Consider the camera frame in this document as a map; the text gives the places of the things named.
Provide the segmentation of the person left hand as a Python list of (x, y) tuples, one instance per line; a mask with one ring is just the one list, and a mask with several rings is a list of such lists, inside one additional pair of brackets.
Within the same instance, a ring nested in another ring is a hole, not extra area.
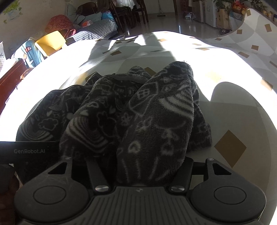
[(1, 224), (13, 225), (18, 224), (18, 215), (15, 209), (14, 197), (17, 191), (22, 187), (21, 181), (18, 179), (15, 172), (13, 177), (9, 180), (9, 188), (6, 192), (1, 194)]

